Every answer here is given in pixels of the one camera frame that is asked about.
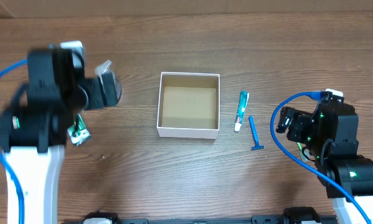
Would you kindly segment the clear pump bottle dark liquid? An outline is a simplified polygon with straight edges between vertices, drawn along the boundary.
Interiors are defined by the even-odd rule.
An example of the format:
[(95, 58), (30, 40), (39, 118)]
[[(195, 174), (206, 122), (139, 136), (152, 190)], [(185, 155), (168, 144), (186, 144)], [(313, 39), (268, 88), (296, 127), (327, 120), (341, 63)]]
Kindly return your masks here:
[(121, 83), (114, 71), (110, 69), (111, 64), (112, 61), (107, 60), (95, 68), (95, 74), (101, 83), (105, 106), (115, 106), (121, 98)]

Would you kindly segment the green white soap packet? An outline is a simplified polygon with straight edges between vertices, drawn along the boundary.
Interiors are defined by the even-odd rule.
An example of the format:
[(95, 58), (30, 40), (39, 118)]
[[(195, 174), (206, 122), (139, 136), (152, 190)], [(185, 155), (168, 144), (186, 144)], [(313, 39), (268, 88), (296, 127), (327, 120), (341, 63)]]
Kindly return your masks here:
[(91, 134), (80, 114), (77, 114), (73, 125), (67, 129), (67, 132), (72, 144), (76, 146), (83, 144), (85, 141), (91, 138)]

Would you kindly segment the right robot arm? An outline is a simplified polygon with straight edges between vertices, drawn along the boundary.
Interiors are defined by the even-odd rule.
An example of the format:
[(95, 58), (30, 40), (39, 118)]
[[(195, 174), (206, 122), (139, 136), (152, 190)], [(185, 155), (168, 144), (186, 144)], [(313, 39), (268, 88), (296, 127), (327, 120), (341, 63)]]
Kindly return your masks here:
[(317, 171), (339, 184), (373, 223), (373, 161), (358, 154), (359, 118), (343, 100), (323, 100), (312, 113), (284, 106), (276, 131), (303, 143)]

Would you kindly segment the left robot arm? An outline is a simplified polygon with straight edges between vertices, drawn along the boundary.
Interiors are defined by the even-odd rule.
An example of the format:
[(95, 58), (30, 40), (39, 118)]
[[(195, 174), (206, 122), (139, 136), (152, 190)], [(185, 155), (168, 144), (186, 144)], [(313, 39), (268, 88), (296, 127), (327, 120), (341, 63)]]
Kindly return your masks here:
[(29, 79), (0, 114), (8, 223), (56, 223), (68, 129), (81, 111), (115, 106), (121, 85), (108, 64), (85, 76), (82, 47), (31, 49)]

